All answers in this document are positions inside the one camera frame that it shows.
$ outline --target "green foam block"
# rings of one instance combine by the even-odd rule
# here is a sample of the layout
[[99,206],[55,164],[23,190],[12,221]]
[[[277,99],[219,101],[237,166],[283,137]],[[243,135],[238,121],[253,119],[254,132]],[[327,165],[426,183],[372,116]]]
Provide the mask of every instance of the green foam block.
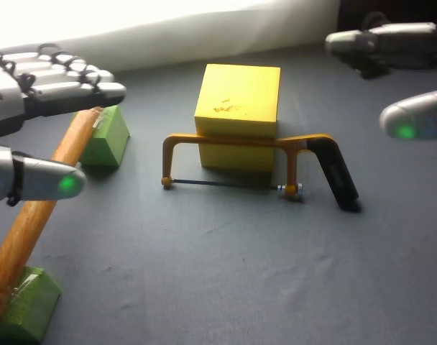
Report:
[[93,136],[80,158],[81,165],[118,167],[129,138],[118,106],[105,108],[94,128]]
[[0,318],[0,339],[41,342],[61,293],[43,269],[25,267]]

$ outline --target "yellow foam cube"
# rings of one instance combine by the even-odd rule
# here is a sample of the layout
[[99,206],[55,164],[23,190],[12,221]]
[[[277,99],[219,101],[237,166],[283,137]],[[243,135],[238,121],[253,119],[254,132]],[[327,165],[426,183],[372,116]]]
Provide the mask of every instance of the yellow foam cube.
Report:
[[[275,138],[280,68],[207,65],[195,112],[196,132],[210,137]],[[201,164],[272,171],[274,150],[199,145]]]

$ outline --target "green light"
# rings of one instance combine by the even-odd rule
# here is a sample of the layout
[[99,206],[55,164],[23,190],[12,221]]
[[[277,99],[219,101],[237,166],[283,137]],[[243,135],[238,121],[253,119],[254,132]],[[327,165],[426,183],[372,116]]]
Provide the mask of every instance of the green light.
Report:
[[415,130],[411,126],[404,125],[397,129],[396,135],[399,138],[412,139],[415,137]]
[[61,192],[67,193],[71,192],[76,188],[76,180],[70,175],[65,176],[60,182],[59,182],[59,190]]

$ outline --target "gray table surface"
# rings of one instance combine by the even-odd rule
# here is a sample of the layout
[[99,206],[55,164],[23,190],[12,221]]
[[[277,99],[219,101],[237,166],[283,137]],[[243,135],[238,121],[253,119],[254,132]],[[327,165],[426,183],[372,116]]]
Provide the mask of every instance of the gray table surface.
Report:
[[[332,135],[362,212],[337,207],[314,155],[300,157],[304,204],[163,190],[162,141],[195,131],[206,62],[123,73],[123,165],[59,202],[29,262],[63,287],[44,344],[437,344],[437,142],[378,127],[388,104],[437,90],[437,70],[366,82],[317,47],[212,62],[280,66],[279,136]],[[69,121],[34,119],[0,143],[50,157]],[[193,145],[172,175],[215,177]],[[0,243],[18,211],[0,203]]]

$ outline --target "wooden rod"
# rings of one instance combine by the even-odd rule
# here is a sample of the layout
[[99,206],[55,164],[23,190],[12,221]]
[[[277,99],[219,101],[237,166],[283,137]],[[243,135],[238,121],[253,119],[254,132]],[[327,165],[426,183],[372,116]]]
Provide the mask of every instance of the wooden rod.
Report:
[[[102,108],[79,111],[52,160],[76,165]],[[27,201],[0,246],[0,316],[57,201]]]

